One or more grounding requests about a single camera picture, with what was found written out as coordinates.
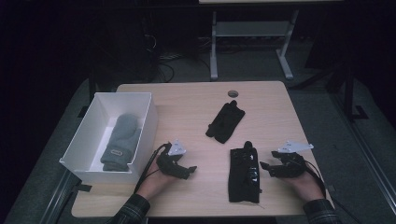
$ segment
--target table leg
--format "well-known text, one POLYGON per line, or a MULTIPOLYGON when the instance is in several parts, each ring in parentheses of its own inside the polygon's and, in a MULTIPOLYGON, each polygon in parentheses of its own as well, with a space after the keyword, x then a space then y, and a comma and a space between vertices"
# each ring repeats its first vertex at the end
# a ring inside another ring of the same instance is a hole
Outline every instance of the table leg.
POLYGON ((288 30, 285 34, 285 42, 281 49, 276 50, 277 58, 279 59, 280 65, 282 66, 283 73, 285 74, 286 79, 293 79, 293 73, 290 70, 288 61, 286 60, 286 51, 288 50, 289 42, 291 39, 291 35, 293 34, 294 25, 297 20, 299 10, 294 10, 293 15, 291 16, 291 20, 289 22, 288 30))

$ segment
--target black fabric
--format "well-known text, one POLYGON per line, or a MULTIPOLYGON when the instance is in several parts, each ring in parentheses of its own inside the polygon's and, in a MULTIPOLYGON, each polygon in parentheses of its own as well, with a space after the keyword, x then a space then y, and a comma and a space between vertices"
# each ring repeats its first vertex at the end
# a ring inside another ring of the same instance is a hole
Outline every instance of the black fabric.
POLYGON ((245 116, 245 111, 236 106, 236 101, 225 104, 213 122, 209 124, 206 136, 215 137, 215 139, 224 144, 233 134, 233 131, 245 116))
POLYGON ((262 190, 256 148, 247 141, 243 148, 230 150, 230 159, 228 178, 230 203, 242 201, 258 203, 262 190))

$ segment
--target dark sleeve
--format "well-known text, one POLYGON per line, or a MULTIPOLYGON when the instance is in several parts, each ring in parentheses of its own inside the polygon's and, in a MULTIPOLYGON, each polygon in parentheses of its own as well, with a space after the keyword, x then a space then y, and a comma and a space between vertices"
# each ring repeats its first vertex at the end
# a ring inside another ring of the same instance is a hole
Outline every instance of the dark sleeve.
POLYGON ((340 218, 335 214, 330 202, 326 199, 318 199, 306 203, 303 206, 306 217, 310 224, 340 224, 340 218))
POLYGON ((106 223, 141 224, 149 208, 149 202, 145 198, 138 194, 133 194, 119 212, 106 223))

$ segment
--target metal frame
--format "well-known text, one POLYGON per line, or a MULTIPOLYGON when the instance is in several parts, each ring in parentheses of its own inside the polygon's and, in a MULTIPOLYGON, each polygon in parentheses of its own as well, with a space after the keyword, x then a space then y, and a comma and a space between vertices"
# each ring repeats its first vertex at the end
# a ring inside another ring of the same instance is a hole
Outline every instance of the metal frame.
POLYGON ((285 41, 280 49, 276 50, 283 73, 286 79, 293 79, 286 51, 288 50, 294 25, 299 10, 293 11, 290 21, 217 21, 216 11, 213 12, 212 21, 212 50, 210 52, 210 80, 219 78, 218 62, 216 57, 217 36, 284 36, 285 41))

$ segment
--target dark background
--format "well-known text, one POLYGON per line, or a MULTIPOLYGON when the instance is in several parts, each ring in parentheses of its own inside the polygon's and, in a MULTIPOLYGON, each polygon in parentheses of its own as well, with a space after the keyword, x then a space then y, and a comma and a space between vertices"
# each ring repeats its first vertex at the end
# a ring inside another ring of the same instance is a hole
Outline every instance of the dark background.
MULTIPOLYGON (((108 6, 125 6, 115 4, 108 6)), ((156 55, 141 48, 147 44, 141 23, 136 22, 142 14, 123 11, 114 16, 101 8, 98 1, 0 1, 0 222, 83 80, 96 74, 99 91, 111 91, 122 82, 149 82, 156 75, 152 70, 156 55), (115 31, 125 26, 134 29, 115 31), (122 45, 125 36, 136 43, 126 47, 132 49, 128 52, 122 45), (107 53, 117 55, 121 64, 107 53), (131 70, 134 75, 125 76, 131 70)), ((295 36, 313 35, 317 30, 313 29, 316 23, 304 22, 304 15, 314 13, 309 10, 301 13, 295 36)), ((346 1, 334 7, 324 19, 321 17, 321 29, 313 35, 318 39, 307 64, 326 68, 346 56, 354 76, 370 89, 394 127, 395 10, 391 1, 385 0, 346 1)), ((184 49, 194 36, 210 32, 201 27, 210 27, 210 13, 206 11, 188 10, 174 18, 169 17, 172 13, 157 13, 156 26, 146 26, 145 32, 162 38, 159 44, 184 49)))

